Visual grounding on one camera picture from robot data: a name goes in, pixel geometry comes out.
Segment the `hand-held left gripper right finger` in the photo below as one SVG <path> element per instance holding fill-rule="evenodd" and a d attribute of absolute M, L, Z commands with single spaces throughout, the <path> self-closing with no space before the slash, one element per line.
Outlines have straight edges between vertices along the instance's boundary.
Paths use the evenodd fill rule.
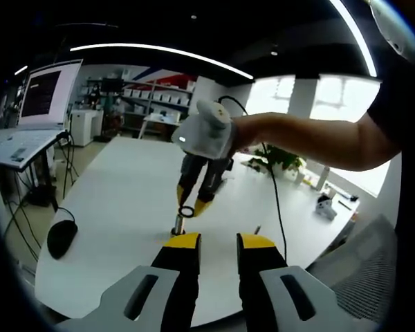
<path fill-rule="evenodd" d="M 336 294 L 258 234 L 237 234 L 239 296 L 248 331 L 377 331 L 338 306 Z"/>

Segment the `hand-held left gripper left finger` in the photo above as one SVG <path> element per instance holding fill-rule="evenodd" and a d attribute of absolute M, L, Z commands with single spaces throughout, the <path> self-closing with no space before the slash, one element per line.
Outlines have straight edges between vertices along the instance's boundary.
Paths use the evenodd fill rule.
<path fill-rule="evenodd" d="M 199 293 L 201 234 L 171 238 L 150 266 L 106 289 L 88 315 L 57 331 L 189 331 Z"/>

